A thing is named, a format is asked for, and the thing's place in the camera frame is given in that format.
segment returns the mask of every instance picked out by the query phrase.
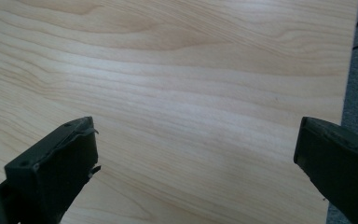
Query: wooden board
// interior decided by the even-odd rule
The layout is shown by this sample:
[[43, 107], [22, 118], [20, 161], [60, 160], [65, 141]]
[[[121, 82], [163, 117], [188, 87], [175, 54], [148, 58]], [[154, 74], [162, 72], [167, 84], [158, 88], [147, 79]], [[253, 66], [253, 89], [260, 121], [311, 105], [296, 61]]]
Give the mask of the wooden board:
[[4, 165], [91, 115], [103, 169], [62, 223], [324, 223], [293, 164], [340, 122], [352, 0], [0, 0]]

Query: wood grain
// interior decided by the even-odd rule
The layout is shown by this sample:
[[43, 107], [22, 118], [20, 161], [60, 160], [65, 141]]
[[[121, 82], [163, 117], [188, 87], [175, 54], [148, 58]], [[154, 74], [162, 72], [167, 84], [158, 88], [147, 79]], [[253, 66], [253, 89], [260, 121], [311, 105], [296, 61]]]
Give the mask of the wood grain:
[[103, 169], [62, 223], [324, 223], [293, 164], [340, 122], [357, 1], [0, 0], [4, 165], [91, 115]]

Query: light wood surface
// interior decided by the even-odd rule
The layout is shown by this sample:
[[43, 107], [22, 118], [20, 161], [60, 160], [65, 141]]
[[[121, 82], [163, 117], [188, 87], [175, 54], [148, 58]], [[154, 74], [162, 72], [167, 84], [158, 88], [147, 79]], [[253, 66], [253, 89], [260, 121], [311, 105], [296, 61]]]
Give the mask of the light wood surface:
[[340, 122], [353, 0], [0, 0], [3, 167], [93, 116], [103, 169], [62, 223], [324, 223], [293, 164]]

